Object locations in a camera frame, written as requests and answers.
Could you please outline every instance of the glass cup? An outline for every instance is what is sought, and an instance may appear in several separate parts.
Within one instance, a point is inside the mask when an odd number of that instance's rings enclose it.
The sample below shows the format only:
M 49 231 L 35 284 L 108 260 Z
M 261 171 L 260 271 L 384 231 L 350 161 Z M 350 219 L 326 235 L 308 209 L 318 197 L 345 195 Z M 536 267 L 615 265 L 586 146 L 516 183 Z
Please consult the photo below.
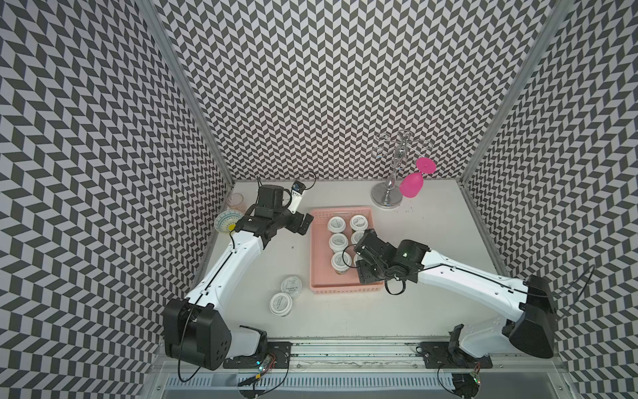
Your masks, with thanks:
M 244 203 L 244 196 L 240 193 L 231 194 L 226 200 L 226 205 L 228 205 L 229 209 L 234 209 L 236 211 L 240 211 L 241 213 L 246 213 L 246 203 Z

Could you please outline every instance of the mounting plate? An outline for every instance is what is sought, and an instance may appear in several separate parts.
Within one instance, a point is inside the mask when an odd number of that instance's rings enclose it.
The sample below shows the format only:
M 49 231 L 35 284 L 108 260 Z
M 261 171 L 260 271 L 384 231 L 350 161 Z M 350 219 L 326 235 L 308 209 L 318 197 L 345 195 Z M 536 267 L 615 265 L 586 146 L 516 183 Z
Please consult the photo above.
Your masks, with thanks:
M 268 341 L 268 346 L 266 348 L 265 353 L 272 353 L 275 355 L 275 365 L 273 368 L 288 368 L 288 363 L 290 362 L 290 347 L 292 344 L 290 342 L 281 341 L 281 342 L 270 342 Z M 256 370 L 259 365 L 257 364 L 256 356 L 236 356 L 232 359 L 224 360 L 224 368 L 239 368 L 246 369 L 251 368 Z
M 480 363 L 481 369 L 492 368 L 492 359 L 490 359 L 489 356 L 475 359 L 473 363 L 467 362 L 465 365 L 457 365 L 452 360 L 447 346 L 447 342 L 441 341 L 421 342 L 419 344 L 420 353 L 423 357 L 423 362 L 426 364 L 426 368 L 474 368 L 477 363 Z

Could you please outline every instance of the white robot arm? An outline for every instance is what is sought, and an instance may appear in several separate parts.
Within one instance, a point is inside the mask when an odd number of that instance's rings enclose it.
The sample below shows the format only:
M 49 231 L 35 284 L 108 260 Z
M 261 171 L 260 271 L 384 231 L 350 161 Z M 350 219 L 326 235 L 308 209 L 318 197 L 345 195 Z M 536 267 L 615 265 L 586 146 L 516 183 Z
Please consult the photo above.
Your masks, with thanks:
M 306 233 L 312 216 L 296 212 L 305 189 L 296 181 L 285 207 L 281 206 L 281 198 L 287 190 L 260 187 L 257 204 L 237 222 L 232 243 L 213 268 L 186 299 L 167 304 L 163 317 L 168 356 L 211 370 L 237 356 L 263 360 L 265 331 L 245 326 L 229 329 L 224 323 L 225 305 L 278 229 Z M 403 281 L 403 290 L 408 280 L 436 285 L 482 303 L 500 315 L 473 326 L 461 324 L 454 328 L 448 351 L 456 366 L 471 368 L 486 354 L 518 350 L 536 357 L 552 357 L 556 309 L 546 281 L 535 276 L 523 281 L 488 273 L 410 240 L 394 248 L 379 239 L 374 230 L 365 232 L 355 251 L 361 257 L 357 261 L 361 283 L 397 279 Z

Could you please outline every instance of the chevron pattern wallpaper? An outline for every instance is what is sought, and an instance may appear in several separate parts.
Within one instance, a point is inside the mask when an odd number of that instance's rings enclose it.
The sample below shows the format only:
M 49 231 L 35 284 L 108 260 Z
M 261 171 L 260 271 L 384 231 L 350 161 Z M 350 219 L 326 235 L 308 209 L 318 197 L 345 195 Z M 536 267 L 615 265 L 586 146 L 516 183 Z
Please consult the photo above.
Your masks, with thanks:
M 635 1 L 577 1 L 471 181 L 513 275 L 596 265 L 558 333 L 586 398 L 638 398 L 637 45 Z
M 0 397 L 134 395 L 228 188 L 132 0 L 0 13 Z
M 236 179 L 382 178 L 402 129 L 460 176 L 553 2 L 155 0 Z

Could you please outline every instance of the table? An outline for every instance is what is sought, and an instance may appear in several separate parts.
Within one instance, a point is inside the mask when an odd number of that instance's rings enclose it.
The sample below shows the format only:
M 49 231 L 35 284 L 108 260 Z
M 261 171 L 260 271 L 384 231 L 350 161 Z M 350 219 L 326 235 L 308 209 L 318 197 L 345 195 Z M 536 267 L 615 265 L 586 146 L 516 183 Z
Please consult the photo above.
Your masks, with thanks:
M 382 240 L 397 246 L 403 239 L 412 239 L 459 262 L 496 272 L 455 180 L 428 179 L 418 196 L 403 199 L 395 209 L 380 209 L 372 203 L 370 190 L 376 183 L 317 182 L 304 194 L 298 210 L 306 213 L 317 207 L 369 206 Z M 257 184 L 237 183 L 234 192 L 243 194 L 250 205 L 256 199 Z M 229 242 L 228 235 L 218 235 L 207 270 Z M 490 308 L 458 294 L 412 282 L 399 296 L 391 296 L 383 288 L 378 292 L 315 294 L 308 287 L 309 252 L 310 230 L 305 236 L 279 230 L 232 294 L 226 306 L 228 326 L 263 329 L 271 338 L 441 337 L 458 324 L 496 316 Z M 288 275 L 297 275 L 304 287 L 290 314 L 278 317 L 270 312 L 269 301 Z M 400 282 L 389 285 L 392 292 L 401 289 Z

